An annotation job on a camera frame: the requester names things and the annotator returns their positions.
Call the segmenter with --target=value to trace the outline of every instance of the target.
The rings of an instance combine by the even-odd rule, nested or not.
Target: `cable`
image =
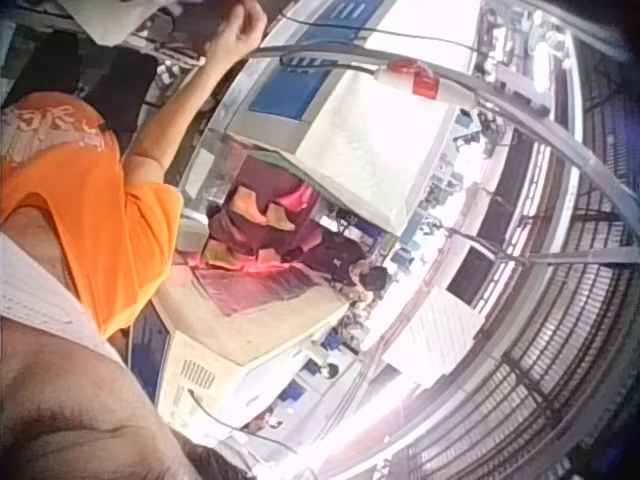
[[[404,33],[404,32],[394,32],[392,30],[384,30],[381,28],[373,28],[373,27],[355,27],[352,25],[339,25],[337,23],[323,23],[323,22],[307,22],[306,20],[300,20],[298,18],[294,18],[291,17],[289,15],[287,15],[284,12],[284,8],[280,9],[279,12],[280,16],[282,18],[285,18],[286,20],[289,20],[291,22],[297,23],[299,25],[304,25],[307,27],[316,27],[316,28],[333,28],[336,30],[349,30],[349,31],[353,31],[353,32],[370,32],[370,33],[381,33],[383,35],[392,35],[394,37],[403,37],[403,38],[412,38],[415,40],[428,40],[428,41],[433,41],[433,42],[442,42],[442,43],[448,43],[451,45],[456,45],[458,47],[462,47],[462,48],[466,48],[467,50],[470,50],[474,53],[477,53],[478,55],[483,55],[487,58],[489,57],[489,54],[487,52],[483,52],[482,50],[471,46],[471,45],[467,45],[466,43],[462,43],[462,42],[457,42],[455,40],[450,40],[447,38],[441,38],[441,37],[434,37],[434,36],[430,36],[430,35],[418,35],[415,33]],[[520,58],[523,59],[524,57],[522,55],[517,55],[514,54],[513,55],[514,58]]]
[[[149,102],[148,100],[144,100],[142,103],[147,107],[155,108],[156,110],[160,110],[162,107],[164,107],[164,105],[160,105],[159,103]]]
[[[156,40],[155,38],[145,37],[144,35],[140,35],[138,32],[131,32],[132,36],[139,38],[140,40],[144,40],[149,44],[153,45],[155,48],[155,52],[162,53],[159,49],[164,48],[165,50],[175,50],[178,54],[184,55],[189,60],[197,61],[199,55],[196,51],[189,49],[189,47],[182,46],[178,43],[168,43],[167,39],[164,40]]]
[[[229,425],[226,422],[223,422],[222,420],[216,418],[213,414],[211,414],[209,412],[209,410],[207,410],[206,407],[204,405],[202,405],[202,402],[198,399],[198,397],[196,397],[196,394],[192,389],[190,389],[190,388],[187,389],[187,392],[189,392],[189,395],[191,395],[191,398],[193,399],[195,404],[198,406],[198,408],[200,408],[200,410],[202,410],[207,415],[207,417],[211,418],[212,420],[214,420],[215,422],[219,423],[223,427],[228,428],[228,429],[233,430],[233,431],[236,431],[236,432],[243,433],[245,435],[249,435],[250,437],[258,438],[258,439],[260,439],[262,441],[265,441],[265,442],[273,443],[274,445],[277,445],[280,448],[284,448],[289,453],[293,453],[294,455],[298,455],[299,454],[299,452],[295,448],[291,448],[289,445],[287,445],[284,442],[281,442],[279,440],[274,440],[272,438],[264,437],[262,435],[258,435],[257,433],[247,432],[247,431],[242,430],[240,428],[234,427],[233,425]],[[314,478],[314,480],[318,480],[318,476],[316,475],[316,472],[313,471],[313,469],[311,469],[310,467],[307,467],[305,470],[308,470],[309,473],[311,473],[311,476]]]
[[[64,13],[50,12],[48,10],[47,11],[38,10],[37,8],[28,7],[26,5],[16,5],[15,8],[17,10],[24,10],[26,12],[35,13],[36,15],[47,15],[50,17],[61,18],[63,20],[73,20],[73,17],[71,15],[65,15]]]
[[[350,65],[347,63],[325,63],[315,65],[297,65],[295,63],[285,61],[286,56],[280,57],[280,66],[286,68],[296,68],[299,70],[353,70],[354,72],[375,75],[376,71],[372,68],[362,67],[360,65]]]

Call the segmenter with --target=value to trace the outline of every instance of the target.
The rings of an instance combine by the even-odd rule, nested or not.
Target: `white paper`
[[[382,358],[428,388],[462,360],[483,321],[482,315],[462,300],[434,287]]]
[[[173,0],[58,0],[58,3],[96,43],[112,47]]]

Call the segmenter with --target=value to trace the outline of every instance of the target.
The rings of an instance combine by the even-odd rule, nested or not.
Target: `metal railing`
[[[615,62],[584,44],[578,62],[588,99],[584,144],[637,191],[640,156],[629,147],[625,128],[625,119],[639,113],[637,99],[619,89],[624,78]],[[607,75],[598,77],[598,63]],[[611,202],[581,178],[564,251],[631,242]],[[495,368],[455,411],[407,447],[411,480],[561,478],[571,470],[572,446],[595,441],[615,414],[636,379],[636,366],[624,360],[634,356],[618,358],[615,352],[625,342],[638,343],[631,337],[637,334],[632,320],[640,271],[637,265],[548,268],[543,295]],[[607,372],[616,373],[604,395]],[[578,431],[567,423],[585,412],[589,425]]]

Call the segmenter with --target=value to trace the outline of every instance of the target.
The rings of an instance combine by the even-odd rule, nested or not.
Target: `skin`
[[[163,181],[194,115],[222,75],[259,45],[265,25],[256,0],[234,6],[206,64],[139,132],[124,158],[126,183]],[[46,212],[22,208],[2,231],[76,293]],[[11,319],[0,326],[0,478],[199,478],[130,372]]]
[[[360,285],[360,275],[367,273],[370,268],[368,260],[360,260],[349,267],[349,276],[356,285]]]

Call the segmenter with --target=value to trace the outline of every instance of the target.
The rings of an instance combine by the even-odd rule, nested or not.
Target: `hand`
[[[207,45],[207,67],[231,68],[260,46],[267,16],[257,0],[235,0],[231,13]]]

